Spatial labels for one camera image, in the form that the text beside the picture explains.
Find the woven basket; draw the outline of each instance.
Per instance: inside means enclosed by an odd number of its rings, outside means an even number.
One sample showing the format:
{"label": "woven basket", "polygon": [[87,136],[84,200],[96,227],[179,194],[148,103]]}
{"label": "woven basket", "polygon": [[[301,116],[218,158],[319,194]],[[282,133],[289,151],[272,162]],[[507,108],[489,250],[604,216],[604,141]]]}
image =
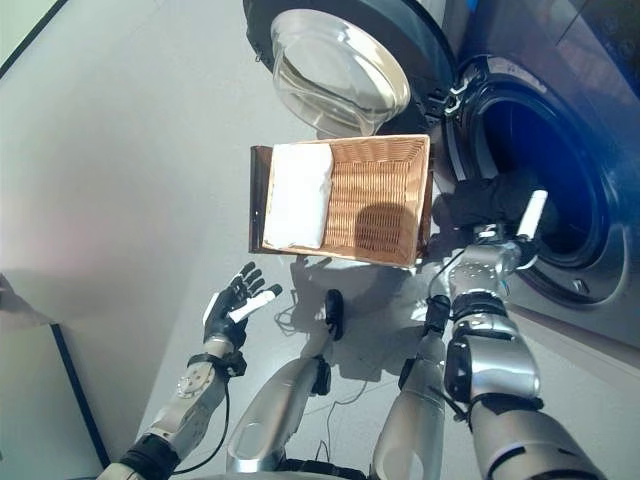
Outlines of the woven basket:
{"label": "woven basket", "polygon": [[[328,143],[333,153],[324,240],[319,249],[292,246],[279,250],[399,267],[415,265],[419,238],[428,236],[423,208],[425,194],[431,192],[429,137],[393,135],[303,143]],[[269,181],[267,216],[272,186]],[[267,242],[263,247],[273,249]]]}

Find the white towel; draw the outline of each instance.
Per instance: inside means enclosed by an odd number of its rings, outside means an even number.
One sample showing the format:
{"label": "white towel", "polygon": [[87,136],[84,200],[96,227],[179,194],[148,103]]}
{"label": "white towel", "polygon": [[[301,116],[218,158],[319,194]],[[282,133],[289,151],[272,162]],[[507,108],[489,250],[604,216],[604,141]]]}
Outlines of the white towel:
{"label": "white towel", "polygon": [[275,145],[271,162],[271,208],[264,241],[274,248],[320,248],[331,194],[331,147],[326,143]]}

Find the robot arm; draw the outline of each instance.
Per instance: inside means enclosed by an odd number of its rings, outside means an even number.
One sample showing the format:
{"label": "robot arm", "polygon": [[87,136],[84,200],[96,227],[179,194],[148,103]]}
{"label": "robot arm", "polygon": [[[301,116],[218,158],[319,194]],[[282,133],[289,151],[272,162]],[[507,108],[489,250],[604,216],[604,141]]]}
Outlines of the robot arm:
{"label": "robot arm", "polygon": [[265,284],[250,262],[222,291],[216,292],[203,316],[203,352],[192,356],[169,402],[136,444],[100,475],[99,480],[166,480],[199,444],[213,411],[228,395],[231,377],[244,374],[240,347],[248,316],[282,292]]}
{"label": "robot arm", "polygon": [[605,478],[562,425],[540,412],[538,367],[499,296],[501,281],[535,262],[532,240],[545,199],[546,192],[534,192],[515,239],[484,232],[449,273],[454,327],[444,385],[468,405],[483,479]]}

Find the washing machine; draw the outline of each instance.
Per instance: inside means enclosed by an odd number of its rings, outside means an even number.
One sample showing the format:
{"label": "washing machine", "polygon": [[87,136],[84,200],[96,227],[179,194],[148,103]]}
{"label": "washing machine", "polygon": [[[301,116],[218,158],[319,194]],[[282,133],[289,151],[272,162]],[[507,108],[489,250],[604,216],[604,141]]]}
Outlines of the washing machine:
{"label": "washing machine", "polygon": [[509,302],[640,347],[640,4],[244,0],[282,101],[320,136],[429,133],[436,180],[530,169],[557,228]]}

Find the black glove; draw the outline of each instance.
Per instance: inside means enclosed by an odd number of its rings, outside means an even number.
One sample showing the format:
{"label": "black glove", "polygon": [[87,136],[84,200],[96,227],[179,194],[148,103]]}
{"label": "black glove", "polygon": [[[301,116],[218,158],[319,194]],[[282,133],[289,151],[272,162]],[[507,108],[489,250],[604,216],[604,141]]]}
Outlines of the black glove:
{"label": "black glove", "polygon": [[214,335],[224,335],[240,348],[247,338],[248,316],[282,293],[278,284],[260,290],[265,281],[255,267],[255,263],[247,263],[224,290],[211,297],[203,317],[205,343]]}

